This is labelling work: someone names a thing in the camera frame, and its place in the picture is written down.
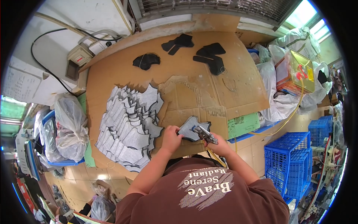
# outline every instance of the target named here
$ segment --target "window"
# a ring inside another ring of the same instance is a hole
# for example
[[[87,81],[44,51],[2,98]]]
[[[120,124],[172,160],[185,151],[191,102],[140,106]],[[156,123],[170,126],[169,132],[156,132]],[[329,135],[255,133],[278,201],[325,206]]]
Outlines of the window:
[[[328,26],[324,22],[324,19],[321,19],[316,25],[314,25],[311,29],[311,34],[321,43],[324,39],[331,35]]]
[[[294,27],[303,27],[307,24],[315,15],[317,11],[307,0],[303,0],[293,13],[287,18],[286,22]]]

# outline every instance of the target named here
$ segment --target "cardboard box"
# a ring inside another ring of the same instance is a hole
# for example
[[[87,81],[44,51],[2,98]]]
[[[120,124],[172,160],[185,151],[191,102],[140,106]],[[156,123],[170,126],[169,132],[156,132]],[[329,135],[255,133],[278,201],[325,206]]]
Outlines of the cardboard box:
[[[331,102],[329,101],[329,97],[328,95],[326,95],[322,102],[320,104],[317,104],[317,107],[324,107],[324,106],[330,106],[331,105]]]
[[[168,103],[167,110],[163,107],[163,112],[160,110],[160,113],[164,113],[159,121],[162,127],[169,124],[181,126],[190,115],[198,115],[200,121],[216,123],[212,125],[212,131],[224,136],[227,134],[228,119],[269,107],[261,75],[234,33],[197,32],[191,35],[194,47],[180,48],[173,56],[164,51],[161,44],[179,35],[151,39],[128,47],[91,66],[87,82],[88,127],[92,157],[96,162],[100,161],[103,165],[110,162],[94,144],[100,133],[99,124],[106,112],[107,99],[115,85],[127,85],[140,92],[144,92],[149,83],[158,86],[164,101]],[[215,42],[220,43],[226,51],[226,54],[219,55],[227,70],[225,75],[214,76],[206,64],[193,61],[193,56],[200,48]],[[160,57],[160,65],[152,65],[147,71],[132,65],[136,57],[149,52]],[[181,76],[187,81],[179,78],[174,85],[162,85],[172,77]],[[195,150],[185,151],[188,147],[183,146],[181,152],[192,154],[204,151],[201,144],[194,145],[192,148]]]

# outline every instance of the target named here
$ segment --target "blue plastic crate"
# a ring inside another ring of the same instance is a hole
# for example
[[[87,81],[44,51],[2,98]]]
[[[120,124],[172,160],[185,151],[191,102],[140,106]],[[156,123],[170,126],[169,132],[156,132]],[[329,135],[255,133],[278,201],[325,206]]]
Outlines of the blue plastic crate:
[[[329,132],[332,133],[333,132],[333,115],[323,116],[323,117],[320,117],[318,120],[321,120],[321,119],[328,120],[328,129],[329,129]]]
[[[302,154],[304,153],[305,158],[303,161],[290,161],[288,178],[285,192],[285,197],[293,198],[293,199],[300,199],[302,194],[303,186],[306,184],[306,174],[305,174],[305,161],[307,159],[308,152],[302,150],[293,151],[291,154]]]
[[[322,147],[324,145],[324,138],[329,136],[328,120],[312,120],[308,125],[308,130],[311,132],[311,145]]]
[[[287,152],[291,152],[293,150],[307,149],[310,147],[310,133],[287,132],[279,139],[271,142],[265,147]]]
[[[309,143],[309,132],[291,132],[284,134],[281,138],[264,147],[265,175],[273,181],[281,196],[286,193],[291,152],[293,152],[292,163],[303,164],[304,159],[307,157],[307,148],[310,147]]]

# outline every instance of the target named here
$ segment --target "plastic bag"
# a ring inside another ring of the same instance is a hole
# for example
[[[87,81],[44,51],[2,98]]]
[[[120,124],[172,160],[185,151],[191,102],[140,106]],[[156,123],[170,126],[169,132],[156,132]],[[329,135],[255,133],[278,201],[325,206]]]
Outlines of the plastic bag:
[[[312,62],[313,64],[313,75],[314,75],[314,82],[315,82],[315,90],[313,93],[309,93],[304,95],[304,97],[302,98],[302,102],[301,102],[301,110],[305,110],[307,111],[307,109],[315,109],[317,104],[322,102],[322,100],[324,99],[324,97],[327,95],[327,91],[326,89],[324,89],[321,85],[321,83],[318,81],[318,72],[321,69],[325,69],[326,71],[328,71],[328,66],[327,63],[322,62],[321,64],[318,64],[317,62]]]
[[[44,142],[45,142],[45,155],[51,162],[61,162],[66,160],[58,151],[56,147],[56,128],[54,127],[54,118],[50,118],[44,124]]]
[[[50,107],[49,106],[44,106],[43,108],[41,108],[35,116],[35,123],[34,123],[34,133],[33,136],[34,138],[36,138],[36,136],[38,134],[40,134],[40,141],[41,144],[44,146],[44,136],[43,136],[43,132],[44,132],[44,127],[42,124],[42,119],[50,112]]]
[[[50,171],[50,173],[52,173],[52,175],[54,177],[56,177],[57,179],[61,179],[61,180],[63,180],[65,178],[64,172],[65,172],[65,170],[63,168]]]
[[[289,216],[289,224],[298,224],[298,215],[301,212],[298,208],[295,209]]]
[[[107,197],[108,197],[108,188],[107,187],[97,184],[97,183],[93,183],[92,190],[96,194],[98,194],[99,197],[104,197],[105,199],[107,199]]]
[[[56,145],[62,156],[80,161],[89,142],[87,117],[81,105],[74,96],[58,94],[55,97],[56,125],[67,129],[67,132],[59,134]]]
[[[258,57],[260,58],[261,63],[269,62],[271,57],[267,48],[263,47],[260,44],[255,45],[254,49],[258,50]]]
[[[101,221],[106,220],[116,206],[103,197],[97,197],[91,207],[91,217]]]
[[[321,52],[318,40],[310,34],[308,27],[292,29],[285,36],[276,38],[269,44],[292,49],[311,60]]]
[[[50,169],[50,168],[60,169],[63,167],[63,166],[53,166],[53,165],[48,164],[48,159],[46,158],[46,156],[44,154],[39,155],[39,160],[42,163],[42,165],[44,165],[48,169]]]
[[[268,50],[275,65],[285,56],[287,52],[287,50],[276,45],[269,45]]]
[[[255,62],[255,65],[260,64],[260,58],[255,52],[251,52],[250,56],[252,57],[253,62]]]
[[[276,70],[274,62],[265,62],[257,65],[257,69],[261,74],[270,108],[260,111],[265,119],[265,126],[274,124],[277,121],[286,119],[295,109],[299,98],[297,96],[279,95],[274,99],[276,93]]]

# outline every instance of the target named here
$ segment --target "black cable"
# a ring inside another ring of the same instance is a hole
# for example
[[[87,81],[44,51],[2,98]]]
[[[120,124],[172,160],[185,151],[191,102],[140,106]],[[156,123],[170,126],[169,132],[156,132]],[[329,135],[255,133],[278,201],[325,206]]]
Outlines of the black cable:
[[[36,61],[36,63],[37,63],[39,66],[41,66],[45,71],[47,71],[48,73],[50,73],[53,77],[55,77],[55,78],[61,83],[61,85],[62,85],[71,95],[76,96],[73,92],[71,92],[71,91],[63,84],[63,82],[62,82],[54,73],[52,73],[49,69],[47,69],[45,66],[43,66],[43,65],[35,58],[34,53],[33,53],[33,51],[32,51],[32,47],[33,47],[34,43],[35,43],[40,37],[45,36],[46,34],[49,34],[49,33],[57,32],[57,31],[62,31],[62,30],[66,30],[66,29],[67,29],[67,28],[52,30],[52,31],[46,32],[46,33],[44,33],[44,34],[41,34],[39,37],[37,37],[37,38],[32,42],[32,44],[31,44],[31,56],[32,56],[32,58],[34,59],[34,61]],[[90,37],[92,37],[92,38],[94,38],[94,39],[96,39],[96,40],[100,40],[100,41],[110,42],[110,41],[117,41],[117,40],[119,40],[119,39],[122,39],[122,37],[115,38],[115,39],[108,39],[108,40],[107,40],[107,39],[101,39],[101,38],[98,38],[98,37],[93,36],[92,34],[86,32],[86,31],[84,31],[84,30],[81,30],[81,29],[77,29],[77,30],[79,30],[80,32],[83,32],[84,34],[86,34],[86,35],[88,35],[88,36],[90,36]]]
[[[34,46],[34,43],[42,36],[46,35],[46,34],[49,34],[49,33],[53,33],[53,32],[57,32],[57,31],[61,31],[61,30],[65,30],[67,28],[62,28],[62,29],[56,29],[56,30],[52,30],[52,31],[49,31],[49,32],[46,32],[44,34],[41,34],[38,38],[36,38],[32,44],[31,44],[31,56],[32,58],[36,61],[36,63],[41,66],[45,71],[47,71],[48,73],[50,73],[53,77],[55,77],[55,79],[57,79],[57,81],[59,81],[61,83],[61,85],[73,96],[76,96],[73,92],[71,92],[64,84],[63,82],[54,74],[52,73],[50,70],[48,70],[45,66],[43,66],[34,56],[34,53],[32,52],[32,47]]]
[[[75,29],[76,29],[76,30],[79,30],[79,31],[81,31],[81,32],[83,32],[84,34],[86,34],[86,35],[88,35],[88,36],[90,36],[90,37],[92,37],[92,38],[94,38],[94,39],[96,39],[96,40],[101,40],[101,41],[117,41],[117,40],[122,39],[122,37],[115,38],[115,39],[112,39],[112,40],[101,39],[101,38],[98,38],[98,37],[93,36],[92,34],[86,32],[86,31],[84,31],[84,30],[81,30],[81,29],[78,29],[78,28],[75,28]]]

